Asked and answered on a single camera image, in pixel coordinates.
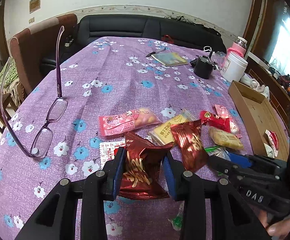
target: cardboard box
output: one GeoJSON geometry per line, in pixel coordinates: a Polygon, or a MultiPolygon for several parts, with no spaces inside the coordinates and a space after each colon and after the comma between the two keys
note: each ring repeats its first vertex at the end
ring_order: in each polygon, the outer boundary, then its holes
{"type": "Polygon", "coordinates": [[[287,161],[289,144],[284,128],[265,96],[236,81],[232,82],[228,93],[246,127],[253,153],[267,156],[264,143],[268,145],[270,143],[265,131],[270,130],[277,134],[279,140],[278,157],[276,158],[287,161]]]}

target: purple floral tablecloth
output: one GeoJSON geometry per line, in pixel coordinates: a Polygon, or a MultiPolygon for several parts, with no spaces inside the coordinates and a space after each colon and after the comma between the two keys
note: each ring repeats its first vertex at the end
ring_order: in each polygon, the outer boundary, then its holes
{"type": "MultiPolygon", "coordinates": [[[[163,53],[177,52],[188,60],[193,60],[196,55],[205,55],[199,50],[150,39],[103,37],[64,62],[61,65],[61,81],[68,106],[58,122],[49,124],[53,140],[44,159],[26,157],[5,130],[0,141],[0,236],[3,240],[16,237],[60,179],[84,179],[99,169],[99,143],[122,139],[100,136],[100,115],[121,114],[148,106],[165,122],[180,114],[181,108],[199,117],[201,110],[215,113],[214,105],[221,104],[227,107],[241,130],[245,147],[242,154],[252,154],[246,129],[227,92],[230,83],[218,71],[213,71],[209,80],[201,80],[189,64],[164,67],[145,57],[163,47],[166,47],[163,53]]],[[[56,72],[51,71],[11,119],[11,126],[27,148],[44,124],[56,97],[56,72]]],[[[145,137],[153,127],[135,132],[145,137]]],[[[205,147],[214,145],[205,127],[202,128],[202,141],[205,147]]],[[[171,152],[175,159],[181,160],[177,147],[171,152]]],[[[197,174],[204,179],[217,180],[216,174],[206,166],[197,174]]],[[[159,183],[167,189],[163,171],[159,183]]],[[[80,204],[76,239],[79,239],[80,204]]],[[[118,197],[114,202],[105,202],[108,238],[178,239],[179,232],[173,229],[168,219],[176,217],[179,206],[180,203],[171,198],[134,201],[118,197]]],[[[207,205],[208,239],[211,239],[210,217],[207,205]]]]}

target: red foil snack packet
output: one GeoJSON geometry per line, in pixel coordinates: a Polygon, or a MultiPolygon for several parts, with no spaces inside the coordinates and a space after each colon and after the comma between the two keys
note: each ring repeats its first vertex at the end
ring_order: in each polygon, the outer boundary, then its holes
{"type": "Polygon", "coordinates": [[[201,121],[176,124],[171,126],[170,129],[182,153],[185,169],[196,172],[203,167],[209,155],[200,139],[201,121]]]}
{"type": "Polygon", "coordinates": [[[155,146],[135,133],[128,132],[125,135],[125,147],[125,172],[118,195],[136,200],[169,198],[157,180],[161,160],[173,147],[173,143],[155,146]]]}
{"type": "Polygon", "coordinates": [[[221,129],[226,132],[231,132],[230,131],[230,124],[229,124],[229,119],[226,118],[221,118],[218,115],[215,115],[211,112],[208,111],[201,111],[200,112],[200,119],[201,119],[201,124],[209,124],[210,126],[216,127],[218,129],[221,129]]]}
{"type": "Polygon", "coordinates": [[[217,112],[219,117],[224,118],[224,119],[229,118],[230,132],[233,133],[234,135],[236,135],[237,138],[242,138],[242,136],[240,134],[240,130],[239,130],[238,126],[236,125],[232,116],[227,111],[227,108],[224,106],[221,106],[221,105],[215,105],[215,108],[216,108],[216,112],[217,112]]]}
{"type": "Polygon", "coordinates": [[[99,116],[98,119],[102,136],[121,134],[161,123],[149,107],[133,109],[123,114],[99,116]]]}

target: metal screw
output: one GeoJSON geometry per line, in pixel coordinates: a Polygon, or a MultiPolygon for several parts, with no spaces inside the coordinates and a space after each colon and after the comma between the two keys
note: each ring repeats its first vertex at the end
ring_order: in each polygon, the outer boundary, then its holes
{"type": "Polygon", "coordinates": [[[96,171],[95,175],[96,175],[97,177],[103,177],[103,176],[105,175],[105,171],[102,171],[102,170],[100,170],[100,171],[96,171]]]}
{"type": "Polygon", "coordinates": [[[221,185],[227,185],[227,184],[228,184],[228,180],[226,180],[226,179],[220,179],[220,180],[219,180],[219,183],[220,183],[221,185]]]}
{"type": "Polygon", "coordinates": [[[62,179],[61,181],[60,181],[60,184],[62,185],[62,186],[65,186],[65,185],[67,185],[69,183],[69,180],[68,179],[62,179]]]}
{"type": "Polygon", "coordinates": [[[185,177],[191,177],[191,176],[192,176],[192,172],[191,172],[191,171],[184,171],[184,172],[183,172],[183,175],[184,175],[185,177]]]}

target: finger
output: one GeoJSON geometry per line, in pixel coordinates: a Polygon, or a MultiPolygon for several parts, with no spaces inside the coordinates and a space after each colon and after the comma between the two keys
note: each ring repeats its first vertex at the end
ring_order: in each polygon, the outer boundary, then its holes
{"type": "Polygon", "coordinates": [[[267,229],[270,236],[283,236],[290,232],[290,218],[273,224],[267,229]]]}

